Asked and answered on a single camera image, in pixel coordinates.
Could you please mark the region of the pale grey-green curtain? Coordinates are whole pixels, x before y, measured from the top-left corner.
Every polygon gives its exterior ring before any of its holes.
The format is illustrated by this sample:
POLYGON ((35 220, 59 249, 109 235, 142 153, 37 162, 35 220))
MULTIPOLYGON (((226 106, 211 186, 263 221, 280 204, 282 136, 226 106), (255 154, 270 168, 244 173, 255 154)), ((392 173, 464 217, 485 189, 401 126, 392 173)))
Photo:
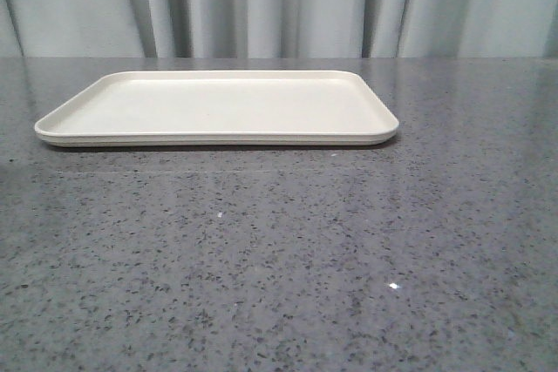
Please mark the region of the pale grey-green curtain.
POLYGON ((3 57, 555 57, 557 0, 1 0, 3 57))

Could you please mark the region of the cream rectangular plastic tray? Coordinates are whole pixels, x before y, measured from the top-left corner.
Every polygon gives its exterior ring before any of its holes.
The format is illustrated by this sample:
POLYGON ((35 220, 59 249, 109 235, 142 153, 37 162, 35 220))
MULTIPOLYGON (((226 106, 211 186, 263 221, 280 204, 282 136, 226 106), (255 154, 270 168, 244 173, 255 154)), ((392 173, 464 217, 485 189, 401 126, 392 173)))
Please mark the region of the cream rectangular plastic tray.
POLYGON ((42 117, 62 147, 375 145, 398 119, 348 71, 124 71, 42 117))

